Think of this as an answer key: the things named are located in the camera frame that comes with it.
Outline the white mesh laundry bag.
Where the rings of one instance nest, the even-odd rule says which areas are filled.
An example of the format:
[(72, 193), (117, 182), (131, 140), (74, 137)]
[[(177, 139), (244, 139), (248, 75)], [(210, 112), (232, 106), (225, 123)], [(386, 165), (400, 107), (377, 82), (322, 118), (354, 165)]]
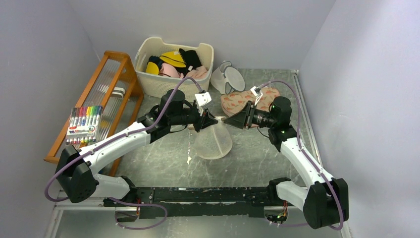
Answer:
[(225, 157), (233, 147), (231, 135), (224, 124), (225, 116), (215, 117), (217, 124), (211, 125), (199, 132), (194, 131), (192, 124), (187, 128), (192, 132), (194, 142), (192, 151), (195, 157), (205, 160), (216, 160)]

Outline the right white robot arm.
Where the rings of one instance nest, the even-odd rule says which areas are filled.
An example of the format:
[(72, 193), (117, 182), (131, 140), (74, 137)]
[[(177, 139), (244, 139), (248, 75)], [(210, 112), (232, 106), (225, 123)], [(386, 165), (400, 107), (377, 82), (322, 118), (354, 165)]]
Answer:
[(299, 129), (291, 123), (292, 108), (289, 99), (274, 98), (268, 111), (257, 109), (251, 101), (238, 113), (225, 119), (225, 123), (239, 129), (255, 124), (268, 129), (270, 143), (285, 156), (305, 183), (301, 187), (288, 178), (270, 181), (267, 199), (272, 205), (283, 201), (303, 212), (307, 224), (313, 229), (330, 227), (340, 230), (348, 220), (348, 185), (335, 178), (306, 151)]

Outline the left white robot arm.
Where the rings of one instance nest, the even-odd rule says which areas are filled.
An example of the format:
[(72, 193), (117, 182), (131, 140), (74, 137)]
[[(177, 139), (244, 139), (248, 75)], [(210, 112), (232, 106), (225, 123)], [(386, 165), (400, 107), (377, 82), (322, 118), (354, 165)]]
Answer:
[(56, 168), (57, 181), (72, 203), (89, 197), (112, 197), (124, 206), (137, 200), (134, 184), (126, 177), (110, 177), (99, 172), (106, 165), (132, 150), (171, 134), (171, 127), (192, 125), (196, 132), (218, 121), (207, 109), (209, 92), (195, 95), (192, 103), (180, 90), (168, 90), (160, 104), (153, 106), (125, 130), (100, 142), (76, 149), (66, 146)]

